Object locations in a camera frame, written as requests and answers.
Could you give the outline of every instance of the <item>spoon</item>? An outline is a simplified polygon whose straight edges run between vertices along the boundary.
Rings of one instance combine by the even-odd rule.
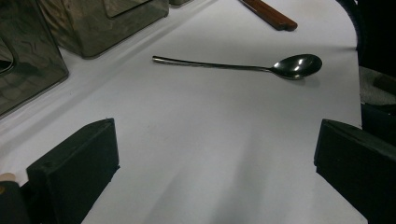
[[[251,71],[262,71],[262,72],[272,72],[275,75],[286,78],[286,79],[302,79],[304,77],[310,76],[320,70],[322,66],[321,59],[313,54],[300,54],[291,56],[284,59],[274,66],[259,67],[259,66],[244,66],[244,65],[232,65],[232,64],[220,64],[220,63],[198,63],[182,61],[177,59],[164,58],[159,56],[152,56],[152,61],[155,63],[166,63],[174,65],[184,65],[184,66],[195,66],[195,67],[215,67],[215,68],[227,68],[227,69],[237,69],[237,70],[251,70]]]

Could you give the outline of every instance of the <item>spoon handle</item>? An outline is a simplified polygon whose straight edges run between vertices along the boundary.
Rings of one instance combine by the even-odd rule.
[[[265,68],[265,67],[232,65],[232,64],[221,64],[221,63],[198,63],[198,62],[183,61],[178,59],[164,58],[159,56],[152,56],[152,61],[154,61],[155,63],[166,63],[166,64],[182,65],[182,66],[212,67],[212,68],[270,72],[269,68]]]

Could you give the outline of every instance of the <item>chopstick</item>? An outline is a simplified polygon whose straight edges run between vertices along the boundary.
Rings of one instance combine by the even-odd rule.
[[[268,22],[278,31],[293,31],[297,28],[297,23],[286,17],[276,9],[268,6],[261,0],[240,0],[247,8],[253,11],[260,18]]]

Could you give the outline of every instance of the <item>table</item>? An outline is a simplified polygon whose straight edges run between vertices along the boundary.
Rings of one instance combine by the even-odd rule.
[[[65,82],[0,120],[0,173],[114,118],[120,169],[89,223],[366,223],[313,164],[322,119],[361,125],[356,35],[336,1],[267,0],[279,32],[236,0],[193,0],[101,57],[62,50]],[[317,54],[305,80],[156,64],[153,55],[272,65]]]

